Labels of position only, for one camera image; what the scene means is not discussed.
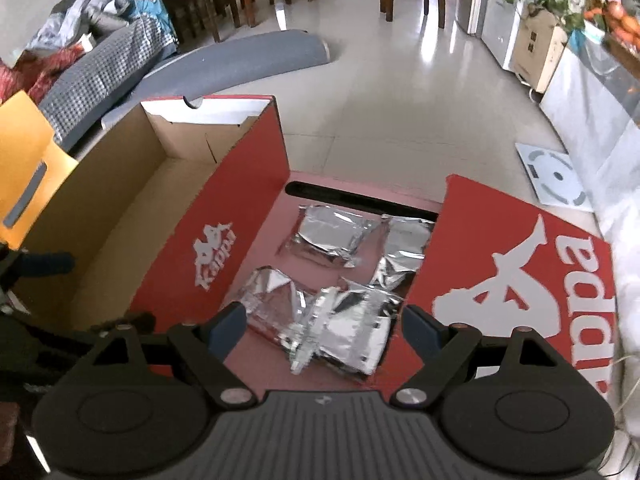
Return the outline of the silver foil pouch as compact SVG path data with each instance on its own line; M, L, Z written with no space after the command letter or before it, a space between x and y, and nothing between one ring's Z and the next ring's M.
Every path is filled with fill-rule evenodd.
M299 344L314 291L278 269L262 266L250 274L234 300L244 306L247 324L256 333L291 351Z
M327 268L353 269L360 263L362 244L381 222L329 205L299 206L280 251Z
M384 214L383 246L369 284L391 292L420 270L435 223Z
M392 292L346 278L321 289L286 334L291 372L298 375L313 359L324 359L349 373L372 375L401 304Z

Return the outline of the red Kappa box lid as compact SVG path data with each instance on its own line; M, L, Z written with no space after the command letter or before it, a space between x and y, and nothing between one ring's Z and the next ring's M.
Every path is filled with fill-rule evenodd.
M444 325L485 336L530 327L601 396L617 341L612 250L602 238L480 182L452 174L405 299Z

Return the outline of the red cardboard shoe box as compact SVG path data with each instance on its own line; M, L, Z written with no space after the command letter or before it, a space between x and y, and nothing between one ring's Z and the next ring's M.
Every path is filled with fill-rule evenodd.
M127 312L156 329L214 315L288 182L271 96L136 105L81 159L25 238L69 252L69 274L22 278L18 300L47 326L85 330Z

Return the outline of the pink lap desk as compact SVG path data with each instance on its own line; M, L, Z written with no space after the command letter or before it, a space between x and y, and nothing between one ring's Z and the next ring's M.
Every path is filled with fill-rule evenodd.
M370 280L378 263L376 248L382 243L381 230L376 230L362 244L358 252L360 263L355 269L328 268L282 248L294 228L298 207L309 204L335 205L367 218L399 214L435 220L442 209L437 200L402 188L384 188L294 171L250 246L224 297L225 304L236 297L250 274L261 266L272 266L313 292L337 284L342 276L358 283ZM285 352L254 330L245 332L224 364L258 396L268 390L338 391L370 387L367 379L361 380L319 360L311 362L302 374L293 375Z

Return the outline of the white bathroom scale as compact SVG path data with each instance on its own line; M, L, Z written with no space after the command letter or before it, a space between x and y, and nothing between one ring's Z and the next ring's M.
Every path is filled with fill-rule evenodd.
M539 203L593 212L570 156L524 143L515 148Z

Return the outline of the yellow plastic chair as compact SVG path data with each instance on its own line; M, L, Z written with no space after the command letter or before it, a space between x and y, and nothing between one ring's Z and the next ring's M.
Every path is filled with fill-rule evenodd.
M1 241L23 244L77 160L54 142L54 132L23 91L1 105Z

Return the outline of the houndstooth sofa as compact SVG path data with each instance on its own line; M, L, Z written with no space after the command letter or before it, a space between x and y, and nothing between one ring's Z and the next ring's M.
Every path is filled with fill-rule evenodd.
M175 53L177 43L154 16L143 15L112 32L64 70L38 108L63 151L74 145L130 92L154 66Z

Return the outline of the grey rolled floor mat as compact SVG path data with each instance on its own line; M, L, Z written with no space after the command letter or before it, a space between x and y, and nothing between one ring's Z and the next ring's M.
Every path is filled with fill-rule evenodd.
M136 105L154 98L193 102L240 84L306 70L331 61L329 45L306 30L291 29L210 44L156 66L101 119L112 128Z

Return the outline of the white marble tv cabinet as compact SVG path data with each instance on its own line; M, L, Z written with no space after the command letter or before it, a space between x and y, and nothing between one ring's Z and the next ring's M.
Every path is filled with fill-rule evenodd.
M639 266L639 79L583 32L540 104L582 180L614 260Z

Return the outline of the red patterned blanket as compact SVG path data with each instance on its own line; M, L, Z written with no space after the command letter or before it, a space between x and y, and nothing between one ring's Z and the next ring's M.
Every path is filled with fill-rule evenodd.
M62 73L84 54L85 49L80 44L76 44L73 47L57 50L43 58L25 50L13 67L1 62L1 103L12 98L14 94L24 91L32 102L39 104Z

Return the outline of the brown cardboard carton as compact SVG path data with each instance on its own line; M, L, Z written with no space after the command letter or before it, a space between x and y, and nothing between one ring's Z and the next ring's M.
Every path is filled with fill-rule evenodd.
M513 70L535 92L546 92L568 41L556 16L539 10L521 20L513 51Z

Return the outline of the pile of grey clothes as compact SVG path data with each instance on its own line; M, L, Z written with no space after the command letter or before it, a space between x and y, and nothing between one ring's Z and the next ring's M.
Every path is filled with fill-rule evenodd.
M77 44L83 36L102 38L129 25L129 0L61 0L25 49L50 53Z

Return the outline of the basket of oranges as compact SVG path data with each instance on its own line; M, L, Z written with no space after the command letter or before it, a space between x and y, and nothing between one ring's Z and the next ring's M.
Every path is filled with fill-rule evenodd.
M582 14L585 32L608 51L634 78L639 78L639 19L624 0L590 0Z

